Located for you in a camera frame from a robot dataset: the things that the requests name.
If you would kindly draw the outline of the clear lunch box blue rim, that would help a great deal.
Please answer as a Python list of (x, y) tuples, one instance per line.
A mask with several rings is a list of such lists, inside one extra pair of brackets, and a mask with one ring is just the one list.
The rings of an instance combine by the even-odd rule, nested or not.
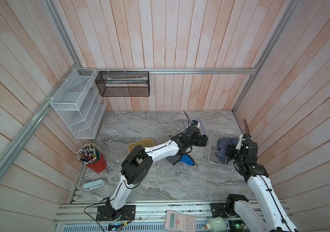
[(212, 165), (233, 168), (233, 160), (227, 156), (230, 147), (236, 147), (238, 136), (212, 132), (209, 137), (208, 159)]

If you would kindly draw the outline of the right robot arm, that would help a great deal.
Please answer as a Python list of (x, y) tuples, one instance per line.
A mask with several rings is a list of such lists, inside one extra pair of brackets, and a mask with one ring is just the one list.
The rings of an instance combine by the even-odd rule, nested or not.
[(257, 151), (257, 143), (242, 137), (227, 155), (234, 160), (235, 169), (252, 189), (263, 217), (244, 195), (239, 194), (228, 195), (226, 213), (229, 217), (240, 217), (251, 232), (297, 232), (273, 190), (266, 169), (257, 163)]

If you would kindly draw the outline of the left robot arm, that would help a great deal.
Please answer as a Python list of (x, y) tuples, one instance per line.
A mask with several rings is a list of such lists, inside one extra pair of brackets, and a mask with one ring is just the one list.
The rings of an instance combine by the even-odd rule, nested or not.
[(121, 164), (121, 177), (112, 196), (106, 205), (118, 211), (125, 206), (126, 200), (132, 191), (147, 176), (151, 166), (162, 159), (174, 157), (174, 163), (188, 155), (187, 150), (193, 147), (205, 147), (208, 137), (201, 134), (196, 125), (188, 126), (185, 131), (171, 136), (170, 139), (158, 146), (144, 148), (137, 145)]

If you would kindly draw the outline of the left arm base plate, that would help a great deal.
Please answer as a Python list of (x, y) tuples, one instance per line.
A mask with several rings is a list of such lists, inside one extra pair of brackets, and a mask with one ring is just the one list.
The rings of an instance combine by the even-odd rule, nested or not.
[(132, 221), (135, 219), (136, 206), (125, 205), (119, 210), (115, 210), (112, 206), (99, 206), (96, 216), (97, 221), (114, 221), (126, 220)]

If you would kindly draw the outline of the grey cloth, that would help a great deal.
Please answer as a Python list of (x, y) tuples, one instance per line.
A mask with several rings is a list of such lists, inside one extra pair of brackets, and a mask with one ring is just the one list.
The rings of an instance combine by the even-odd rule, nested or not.
[(238, 142), (238, 138), (232, 138), (232, 137), (225, 137), (220, 138), (217, 140), (217, 152), (215, 153), (215, 156), (219, 159), (219, 161), (222, 164), (229, 164), (229, 162), (232, 160), (230, 155), (230, 148), (235, 148)]

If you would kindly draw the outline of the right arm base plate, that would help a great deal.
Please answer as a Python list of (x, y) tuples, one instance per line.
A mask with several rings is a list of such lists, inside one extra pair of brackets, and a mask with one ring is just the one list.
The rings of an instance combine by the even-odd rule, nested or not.
[(211, 203), (210, 204), (212, 217), (221, 217), (228, 218), (228, 214), (226, 212), (226, 203)]

